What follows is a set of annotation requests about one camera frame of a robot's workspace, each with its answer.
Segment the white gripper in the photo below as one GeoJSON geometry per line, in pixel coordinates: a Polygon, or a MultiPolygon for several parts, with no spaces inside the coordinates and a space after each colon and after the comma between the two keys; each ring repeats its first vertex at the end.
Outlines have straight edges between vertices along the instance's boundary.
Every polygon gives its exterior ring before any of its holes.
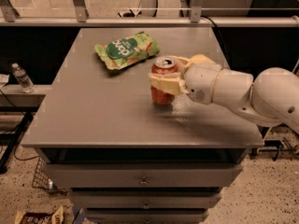
{"type": "Polygon", "coordinates": [[[204,105],[211,104],[212,89],[222,66],[209,62],[196,63],[192,64],[185,73],[190,60],[172,55],[170,58],[177,62],[179,72],[165,75],[149,73],[151,86],[172,95],[188,93],[188,97],[194,102],[204,105]]]}

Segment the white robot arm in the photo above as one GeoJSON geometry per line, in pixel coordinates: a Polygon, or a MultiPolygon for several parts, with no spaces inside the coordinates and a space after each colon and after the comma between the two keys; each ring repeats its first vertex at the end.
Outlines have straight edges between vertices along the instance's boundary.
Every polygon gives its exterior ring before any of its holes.
{"type": "Polygon", "coordinates": [[[299,133],[299,78],[279,67],[258,76],[223,67],[203,54],[158,58],[150,85],[166,94],[186,94],[200,104],[221,105],[263,127],[289,126],[299,133]]]}

